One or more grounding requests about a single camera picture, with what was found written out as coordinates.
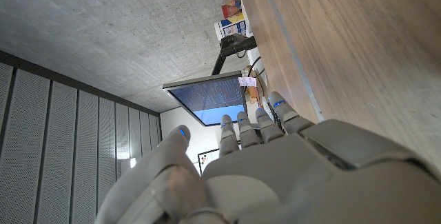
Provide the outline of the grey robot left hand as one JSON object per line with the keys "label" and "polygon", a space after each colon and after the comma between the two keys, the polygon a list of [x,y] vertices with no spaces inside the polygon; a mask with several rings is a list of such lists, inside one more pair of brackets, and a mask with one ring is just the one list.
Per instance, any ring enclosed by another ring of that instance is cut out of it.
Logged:
{"label": "grey robot left hand", "polygon": [[358,126],[312,123],[277,92],[278,127],[221,119],[219,157],[198,173],[179,125],[112,186],[97,223],[439,223],[440,172]]}

